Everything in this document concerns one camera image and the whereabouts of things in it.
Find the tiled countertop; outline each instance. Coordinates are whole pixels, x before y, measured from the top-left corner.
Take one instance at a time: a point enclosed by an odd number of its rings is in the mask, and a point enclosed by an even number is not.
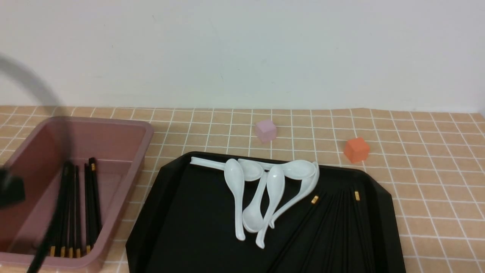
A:
[[[155,135],[144,171],[102,272],[128,272],[124,244],[158,170],[190,151],[361,169],[393,196],[408,272],[485,272],[485,119],[480,114],[369,109],[246,110],[68,108],[73,116],[149,121]],[[0,106],[0,164],[54,108]],[[251,124],[272,119],[278,138],[261,144]],[[345,141],[371,154],[351,164]],[[25,269],[0,267],[0,272]]]

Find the black tray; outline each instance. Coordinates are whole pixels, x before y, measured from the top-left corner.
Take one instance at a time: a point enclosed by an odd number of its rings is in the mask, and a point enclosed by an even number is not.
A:
[[[192,156],[283,163],[192,152],[162,167],[126,244],[130,272],[405,272],[391,195],[366,173],[320,166],[313,193],[278,218],[261,250],[255,234],[235,238],[223,172],[190,165]],[[257,184],[246,183],[244,207]],[[279,206],[298,190],[287,178]],[[263,214],[267,204],[265,193]]]

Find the chopsticks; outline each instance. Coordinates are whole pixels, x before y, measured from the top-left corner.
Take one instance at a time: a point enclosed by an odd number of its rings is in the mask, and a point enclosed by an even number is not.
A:
[[[50,256],[80,258],[91,252],[101,231],[101,209],[95,158],[84,164],[84,213],[86,249],[82,250],[81,182],[79,167],[66,161],[61,176],[59,194],[66,197],[57,227],[55,240],[50,245]]]

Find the white grout line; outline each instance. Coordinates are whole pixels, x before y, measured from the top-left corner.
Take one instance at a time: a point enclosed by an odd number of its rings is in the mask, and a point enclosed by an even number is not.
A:
[[[437,128],[437,124],[436,124],[436,122],[434,121],[434,118],[433,118],[433,117],[431,117],[431,118],[433,119],[433,123],[434,123],[434,125],[435,125],[435,126],[436,126],[436,128]],[[420,131],[418,131],[418,135],[420,136],[421,141],[423,141],[422,136],[421,136],[421,132],[420,132]],[[429,156],[429,157],[431,157],[431,156],[430,156],[430,153],[429,153],[429,151],[428,151],[428,147],[427,147],[426,145],[424,146],[424,149],[426,150],[426,153],[428,154],[428,156]],[[452,159],[453,159],[452,153],[451,153],[450,149],[448,148],[448,146],[446,146],[446,149],[448,150],[448,152],[450,153],[450,156],[451,156],[451,157],[452,157]],[[465,178],[464,178],[463,174],[462,174],[462,173],[461,173],[461,171],[460,171],[459,166],[456,164],[456,162],[455,162],[455,160],[454,160],[454,159],[453,159],[453,162],[455,163],[456,168],[458,169],[458,172],[460,173],[460,175],[461,175],[461,177],[462,177],[463,181],[464,181],[464,182],[465,182],[465,184],[466,184],[466,180],[465,180]],[[433,168],[434,168],[434,169],[435,169],[435,171],[436,171],[436,166],[435,166],[435,163],[434,163],[432,160],[431,160],[431,164],[433,165]],[[470,250],[471,250],[471,253],[472,253],[472,255],[473,255],[473,258],[476,260],[476,259],[477,259],[477,256],[475,255],[475,252],[473,251],[473,249],[472,249],[472,247],[471,247],[470,241],[467,239],[467,235],[466,235],[466,233],[465,233],[465,229],[463,228],[463,225],[461,224],[461,221],[460,221],[460,220],[459,220],[459,218],[458,218],[458,214],[456,213],[455,208],[453,207],[453,204],[452,204],[452,202],[451,202],[451,200],[450,200],[450,197],[448,196],[448,192],[446,191],[446,188],[444,187],[443,181],[441,180],[441,177],[439,176],[438,171],[436,171],[436,175],[437,175],[438,180],[439,180],[439,182],[440,182],[440,184],[441,184],[441,186],[442,186],[442,188],[443,188],[443,191],[444,191],[444,193],[445,193],[445,195],[446,195],[446,199],[448,199],[448,202],[449,202],[449,204],[450,204],[450,207],[452,208],[453,214],[455,215],[455,218],[456,218],[456,220],[458,221],[458,225],[460,226],[460,229],[461,229],[461,231],[463,232],[463,235],[465,236],[465,238],[466,238],[466,240],[467,240],[467,244],[468,244],[468,247],[469,247],[469,248],[470,248]],[[472,193],[471,193],[471,191],[470,191],[469,187],[467,187],[467,189],[468,189],[468,191],[470,192],[470,195],[471,195],[471,196],[472,196],[472,198],[473,198],[473,195],[472,195]],[[480,208],[478,207],[478,204],[476,204],[476,206],[477,206],[477,209],[478,209],[478,211],[480,212],[480,214],[482,215],[482,218],[483,218],[484,216],[483,216],[482,212],[480,211]]]
[[[380,142],[380,136],[379,136],[379,134],[377,133],[377,130],[376,130],[376,135],[377,135],[377,140],[379,141],[379,145],[381,146],[382,151],[384,151],[384,148],[382,147],[382,143]],[[390,168],[389,168],[388,160],[387,160],[387,158],[386,158],[385,156],[384,156],[384,161],[385,161],[386,166],[387,166],[387,168],[388,168],[388,172],[389,172],[389,176],[390,176],[390,178],[391,178],[391,181],[392,181],[392,182],[394,182],[394,178],[392,177],[392,173],[391,173]],[[402,213],[402,214],[403,214],[403,216],[404,216],[404,223],[405,223],[405,225],[406,225],[407,233],[408,233],[408,234],[411,234],[411,229],[409,228],[409,224],[407,223],[407,219],[406,219],[405,214],[404,214],[403,205],[401,204],[401,199],[399,198],[399,193],[398,193],[398,191],[397,191],[396,185],[395,185],[394,183],[392,183],[392,186],[394,187],[394,193],[395,193],[396,198],[397,198],[397,203],[399,204],[399,207],[400,207],[401,213]],[[414,253],[415,253],[415,254],[418,254],[418,251],[416,250],[416,246],[415,246],[415,244],[414,244],[414,241],[413,241],[412,239],[411,239],[410,241],[411,241],[411,245],[412,245],[412,247],[413,247],[413,251],[414,251]],[[421,266],[421,262],[420,262],[420,260],[419,260],[419,259],[418,259],[418,265],[419,265],[419,267],[420,267],[421,272],[423,272],[423,268],[422,268],[422,266]]]

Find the plastic tray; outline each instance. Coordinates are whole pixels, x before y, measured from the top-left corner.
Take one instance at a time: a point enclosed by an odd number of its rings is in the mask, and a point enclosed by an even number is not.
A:
[[[28,266],[43,238],[59,189],[64,160],[59,126],[64,124],[71,134],[73,163],[82,166],[90,157],[97,159],[103,228],[90,254],[81,258],[47,257],[43,268],[86,267],[97,272],[103,265],[153,136],[151,125],[143,121],[55,117],[40,123],[6,162],[14,175],[24,179],[26,201],[0,210],[0,264]],[[84,196],[80,169],[81,196]],[[84,213],[81,218],[85,241]]]
[[[220,162],[229,158],[250,159],[192,152],[162,167],[126,244],[130,272],[187,272],[196,269],[211,272],[298,272],[303,267],[311,268],[314,261],[318,263],[325,259],[324,251],[315,251],[325,243],[313,243],[317,239],[311,233],[316,234],[316,221],[320,219],[321,210],[318,211],[318,206],[313,206],[310,201],[314,195],[323,196],[326,192],[350,185],[358,188],[366,208],[366,230],[372,241],[369,248],[372,271],[405,272],[391,195],[366,173],[320,166],[320,179],[314,192],[276,221],[275,229],[269,229],[266,234],[266,248],[261,250],[254,243],[255,234],[246,232],[244,242],[234,236],[234,202],[225,185],[223,172],[190,165],[192,156]],[[257,182],[246,183],[244,206],[251,201],[256,187]],[[287,178],[280,205],[298,190],[299,183]],[[262,212],[268,204],[267,199],[267,196],[263,197]],[[364,271],[354,268],[349,272]]]

